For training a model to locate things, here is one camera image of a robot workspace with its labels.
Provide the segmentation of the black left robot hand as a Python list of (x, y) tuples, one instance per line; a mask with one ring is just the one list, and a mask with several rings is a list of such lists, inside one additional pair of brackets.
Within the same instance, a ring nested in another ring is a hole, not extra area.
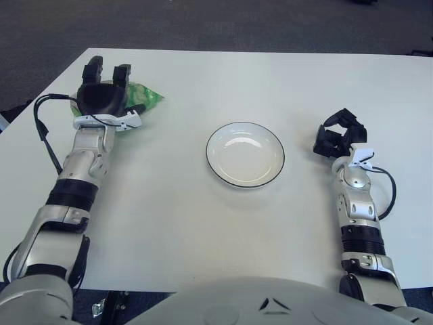
[(109, 114), (122, 117), (136, 110), (143, 114), (145, 104), (127, 104), (129, 100), (130, 64), (115, 66), (111, 83), (101, 81), (103, 58), (94, 56), (85, 65), (82, 85), (78, 88), (76, 103), (82, 115)]

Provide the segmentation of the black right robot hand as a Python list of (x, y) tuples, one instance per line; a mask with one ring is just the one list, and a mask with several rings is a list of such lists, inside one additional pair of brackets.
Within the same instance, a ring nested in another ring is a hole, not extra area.
[[(344, 134), (332, 131), (329, 127), (339, 125), (345, 128)], [(313, 152), (325, 157), (340, 158), (350, 156), (353, 143), (366, 143), (367, 130), (357, 117), (346, 108), (331, 115), (318, 128)]]

